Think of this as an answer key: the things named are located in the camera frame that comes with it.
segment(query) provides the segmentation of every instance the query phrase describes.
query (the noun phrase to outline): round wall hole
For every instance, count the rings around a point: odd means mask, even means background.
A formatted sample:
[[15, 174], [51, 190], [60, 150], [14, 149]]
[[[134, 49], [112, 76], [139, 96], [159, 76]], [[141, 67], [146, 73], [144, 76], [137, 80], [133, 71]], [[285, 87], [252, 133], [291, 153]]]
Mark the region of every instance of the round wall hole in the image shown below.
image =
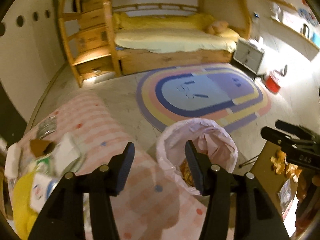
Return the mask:
[[34, 20], [35, 22], [37, 22], [38, 19], [39, 19], [39, 14], [38, 14], [37, 12], [34, 12], [34, 13], [32, 14], [32, 17], [33, 17], [33, 20]]
[[23, 16], [22, 16], [22, 15], [19, 15], [19, 16], [17, 17], [17, 25], [18, 25], [19, 27], [22, 27], [22, 26], [23, 26], [23, 23], [24, 23]]
[[45, 10], [44, 15], [46, 18], [50, 18], [50, 11], [49, 10]]
[[0, 23], [0, 37], [5, 33], [5, 24]]

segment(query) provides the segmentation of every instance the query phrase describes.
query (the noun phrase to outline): mattress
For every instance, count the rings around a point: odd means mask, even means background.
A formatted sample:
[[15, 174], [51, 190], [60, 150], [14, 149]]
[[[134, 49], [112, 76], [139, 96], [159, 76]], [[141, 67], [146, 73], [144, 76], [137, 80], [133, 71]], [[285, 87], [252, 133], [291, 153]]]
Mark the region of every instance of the mattress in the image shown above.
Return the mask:
[[236, 50], [235, 39], [222, 38], [192, 29], [119, 30], [116, 45], [127, 49], [145, 49], [155, 53], [204, 50]]

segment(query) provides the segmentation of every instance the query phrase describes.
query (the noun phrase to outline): bunk bed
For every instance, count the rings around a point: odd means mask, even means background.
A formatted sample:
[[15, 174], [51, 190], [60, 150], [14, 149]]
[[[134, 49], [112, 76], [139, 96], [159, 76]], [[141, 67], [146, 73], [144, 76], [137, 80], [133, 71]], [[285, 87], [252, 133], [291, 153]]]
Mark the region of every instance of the bunk bed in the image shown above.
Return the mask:
[[[121, 76], [171, 66], [227, 63], [230, 62], [236, 48], [237, 39], [210, 35], [201, 28], [144, 29], [139, 26], [137, 29], [135, 27], [119, 29], [116, 26], [116, 18], [124, 14], [128, 17], [127, 14], [133, 12], [142, 12], [140, 16], [142, 22], [152, 17], [152, 22], [165, 18], [167, 21], [178, 19], [185, 24], [186, 19], [204, 13], [204, 0], [198, 0], [197, 6], [143, 3], [117, 7], [112, 6], [111, 0], [75, 0], [76, 12], [65, 13], [66, 1], [59, 2], [59, 26], [68, 62], [79, 87], [83, 80], [108, 72]], [[251, 32], [250, 15], [246, 0], [238, 0], [238, 2], [244, 15], [245, 25], [243, 28], [229, 26], [229, 30], [247, 39]], [[163, 9], [171, 13], [169, 15], [145, 14], [147, 11]], [[183, 16], [176, 16], [177, 11], [182, 12]], [[66, 22], [74, 20], [77, 20], [80, 26], [79, 31], [68, 36]], [[195, 37], [200, 39], [199, 47]], [[71, 41], [75, 41], [76, 55], [71, 51]], [[155, 46], [155, 41], [158, 41], [157, 46], [161, 45], [160, 48]]]

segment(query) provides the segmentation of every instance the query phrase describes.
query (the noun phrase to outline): small fan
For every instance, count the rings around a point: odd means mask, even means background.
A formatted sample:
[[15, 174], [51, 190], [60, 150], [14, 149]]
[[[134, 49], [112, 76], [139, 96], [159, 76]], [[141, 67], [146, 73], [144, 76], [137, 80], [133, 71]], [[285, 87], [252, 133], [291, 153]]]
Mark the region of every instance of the small fan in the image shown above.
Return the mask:
[[274, 16], [271, 16], [271, 18], [280, 22], [280, 20], [278, 18], [279, 13], [281, 13], [281, 9], [280, 9], [279, 5], [277, 5], [276, 3], [273, 2], [270, 4], [270, 9], [275, 14]]

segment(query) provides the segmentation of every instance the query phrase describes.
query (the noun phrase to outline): white nightstand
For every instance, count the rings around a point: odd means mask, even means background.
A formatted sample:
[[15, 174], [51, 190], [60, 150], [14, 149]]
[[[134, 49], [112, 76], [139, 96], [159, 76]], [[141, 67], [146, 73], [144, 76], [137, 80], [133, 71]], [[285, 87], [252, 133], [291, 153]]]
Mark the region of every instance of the white nightstand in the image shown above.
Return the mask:
[[233, 59], [256, 75], [262, 75], [267, 70], [266, 64], [262, 64], [264, 54], [263, 49], [258, 50], [245, 39], [239, 39]]

